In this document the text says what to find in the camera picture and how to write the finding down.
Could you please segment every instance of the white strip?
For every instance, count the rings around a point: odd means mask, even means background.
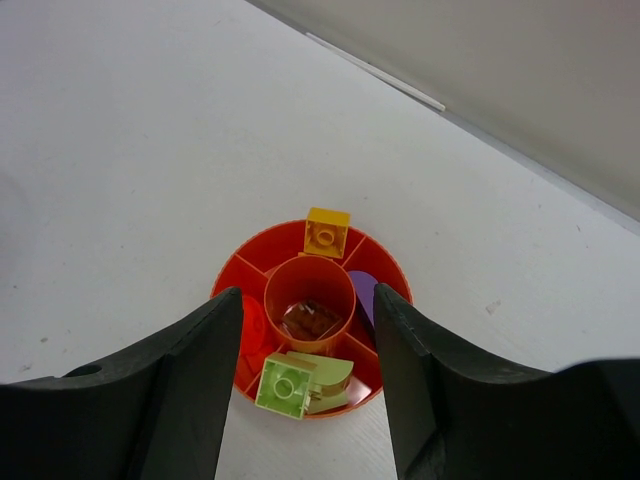
[[[435,110],[437,110],[440,113],[445,111],[446,107],[442,103],[440,103],[436,99],[431,98],[430,96],[422,93],[420,90],[418,90],[417,88],[412,87],[408,83],[405,83],[402,80],[398,80],[396,77],[393,77],[393,76],[389,75],[388,73],[383,72],[379,68],[376,68],[373,65],[370,65],[367,62],[362,61],[359,58],[354,57],[350,53],[347,53],[344,50],[341,50],[340,48],[336,47],[335,45],[330,44],[326,40],[323,40],[323,39],[321,39],[319,37],[316,37],[313,33],[307,32],[306,36],[309,37],[314,42],[316,42],[317,44],[322,45],[323,47],[327,48],[328,50],[331,50],[336,55],[339,55],[340,57],[344,58],[345,60],[348,60],[349,62],[351,62],[354,65],[356,65],[356,66],[360,67],[361,69],[363,69],[365,72],[368,72],[371,75],[373,75],[374,77],[376,77],[377,79],[382,80],[383,82],[391,85],[394,88],[397,88],[398,90],[400,90],[401,92],[409,95],[410,97],[413,97],[416,100],[421,101],[422,103],[426,103],[431,108],[434,108]]]

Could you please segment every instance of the gray wall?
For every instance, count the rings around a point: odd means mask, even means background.
[[[252,1],[640,219],[640,1]]]

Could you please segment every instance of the white floor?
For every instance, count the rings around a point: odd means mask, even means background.
[[[242,0],[4,0],[0,52],[3,382],[176,321],[310,206],[350,211],[492,352],[640,355],[634,225]],[[393,477],[382,397],[292,423],[234,394],[218,478]]]

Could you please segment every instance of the yellow lego brick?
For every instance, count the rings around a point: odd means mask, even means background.
[[[307,215],[304,252],[311,255],[342,258],[347,243],[351,215],[313,207]]]

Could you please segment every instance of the lime green lego brick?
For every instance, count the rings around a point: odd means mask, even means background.
[[[269,355],[262,369],[255,404],[300,420],[309,402],[315,365],[280,353]]]

